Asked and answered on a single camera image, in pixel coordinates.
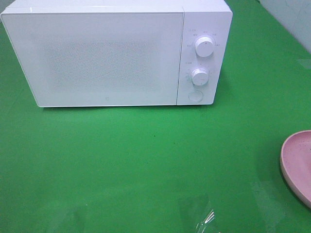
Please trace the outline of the round door release button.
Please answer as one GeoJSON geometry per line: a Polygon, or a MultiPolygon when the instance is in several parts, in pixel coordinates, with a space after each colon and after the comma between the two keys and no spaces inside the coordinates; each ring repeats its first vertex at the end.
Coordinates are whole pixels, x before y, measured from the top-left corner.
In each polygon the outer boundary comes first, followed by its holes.
{"type": "Polygon", "coordinates": [[[199,90],[195,90],[188,95],[189,100],[192,102],[200,102],[203,99],[203,96],[203,93],[199,90]]]}

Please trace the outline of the white microwave door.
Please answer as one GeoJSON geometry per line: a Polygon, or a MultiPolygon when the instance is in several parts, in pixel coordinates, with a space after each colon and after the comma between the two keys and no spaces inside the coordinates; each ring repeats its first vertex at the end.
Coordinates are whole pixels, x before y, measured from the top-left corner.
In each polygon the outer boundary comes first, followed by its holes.
{"type": "Polygon", "coordinates": [[[40,107],[175,105],[182,13],[3,14],[40,107]]]}

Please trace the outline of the pink round plate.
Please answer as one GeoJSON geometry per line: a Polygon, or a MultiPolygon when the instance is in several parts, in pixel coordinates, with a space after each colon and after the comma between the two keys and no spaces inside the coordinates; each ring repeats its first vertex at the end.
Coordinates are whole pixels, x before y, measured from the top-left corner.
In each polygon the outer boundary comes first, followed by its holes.
{"type": "Polygon", "coordinates": [[[290,135],[280,152],[280,167],[289,188],[311,207],[311,131],[290,135]]]}

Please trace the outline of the lower white round knob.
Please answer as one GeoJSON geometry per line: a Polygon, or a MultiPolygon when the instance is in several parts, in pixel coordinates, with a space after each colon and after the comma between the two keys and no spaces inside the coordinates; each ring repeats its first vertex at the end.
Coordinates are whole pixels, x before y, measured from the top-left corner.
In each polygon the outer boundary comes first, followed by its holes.
{"type": "Polygon", "coordinates": [[[191,81],[196,86],[202,86],[209,81],[209,71],[203,68],[197,68],[191,73],[191,81]]]}

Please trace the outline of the white round knob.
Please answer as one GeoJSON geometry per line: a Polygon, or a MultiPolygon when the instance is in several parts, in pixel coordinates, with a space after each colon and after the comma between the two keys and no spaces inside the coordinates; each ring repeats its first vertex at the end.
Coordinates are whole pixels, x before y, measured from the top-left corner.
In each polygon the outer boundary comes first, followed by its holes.
{"type": "Polygon", "coordinates": [[[195,41],[195,51],[199,57],[209,57],[213,54],[215,42],[214,39],[208,35],[199,37],[195,41]]]}
{"type": "Polygon", "coordinates": [[[209,71],[203,68],[197,68],[191,73],[191,81],[196,86],[202,86],[209,81],[209,71]]]}

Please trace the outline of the upper white round knob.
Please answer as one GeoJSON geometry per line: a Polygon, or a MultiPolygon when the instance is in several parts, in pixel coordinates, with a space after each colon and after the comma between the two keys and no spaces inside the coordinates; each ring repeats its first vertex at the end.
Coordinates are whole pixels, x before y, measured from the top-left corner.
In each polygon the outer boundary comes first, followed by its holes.
{"type": "Polygon", "coordinates": [[[209,57],[213,54],[215,42],[214,39],[208,35],[199,37],[195,41],[195,51],[199,57],[209,57]]]}

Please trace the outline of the white microwave oven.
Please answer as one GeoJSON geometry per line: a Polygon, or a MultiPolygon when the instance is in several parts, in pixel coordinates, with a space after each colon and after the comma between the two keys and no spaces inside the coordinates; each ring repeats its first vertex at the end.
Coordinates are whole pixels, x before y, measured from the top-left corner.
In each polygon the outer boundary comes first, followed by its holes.
{"type": "Polygon", "coordinates": [[[182,13],[179,79],[175,105],[209,105],[214,102],[233,16],[223,0],[16,0],[5,8],[0,17],[2,20],[3,14],[89,13],[182,13]],[[195,51],[195,41],[204,35],[212,37],[215,42],[213,54],[209,57],[199,57],[195,51]],[[191,73],[197,68],[209,71],[207,84],[196,86],[192,83],[191,73]],[[195,90],[201,91],[204,95],[200,102],[189,100],[189,93],[195,90]]]}

